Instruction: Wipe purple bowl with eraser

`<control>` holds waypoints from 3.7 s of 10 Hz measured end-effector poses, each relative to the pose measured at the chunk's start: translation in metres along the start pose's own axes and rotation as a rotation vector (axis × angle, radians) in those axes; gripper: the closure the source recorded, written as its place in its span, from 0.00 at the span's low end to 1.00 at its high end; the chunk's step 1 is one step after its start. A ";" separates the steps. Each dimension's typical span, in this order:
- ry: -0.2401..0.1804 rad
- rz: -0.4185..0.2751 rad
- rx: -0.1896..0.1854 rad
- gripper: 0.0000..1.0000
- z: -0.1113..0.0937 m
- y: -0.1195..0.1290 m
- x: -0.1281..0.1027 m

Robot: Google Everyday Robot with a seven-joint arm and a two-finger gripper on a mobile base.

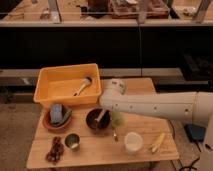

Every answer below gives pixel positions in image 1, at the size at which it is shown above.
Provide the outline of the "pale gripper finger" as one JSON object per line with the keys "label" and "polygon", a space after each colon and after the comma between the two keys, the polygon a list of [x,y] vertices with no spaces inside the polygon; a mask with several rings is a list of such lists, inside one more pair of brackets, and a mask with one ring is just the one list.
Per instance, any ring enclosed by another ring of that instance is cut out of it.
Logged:
{"label": "pale gripper finger", "polygon": [[102,119],[102,117],[105,115],[105,112],[106,112],[106,110],[103,109],[103,110],[100,112],[99,116],[95,119],[95,121],[96,121],[96,122],[100,122],[100,120]]}

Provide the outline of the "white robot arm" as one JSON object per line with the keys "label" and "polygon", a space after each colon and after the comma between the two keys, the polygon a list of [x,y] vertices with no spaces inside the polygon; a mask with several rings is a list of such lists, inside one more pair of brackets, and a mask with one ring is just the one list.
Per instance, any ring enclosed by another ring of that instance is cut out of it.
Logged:
{"label": "white robot arm", "polygon": [[110,79],[99,97],[102,108],[193,123],[206,128],[199,171],[213,171],[213,92],[125,95],[121,79]]}

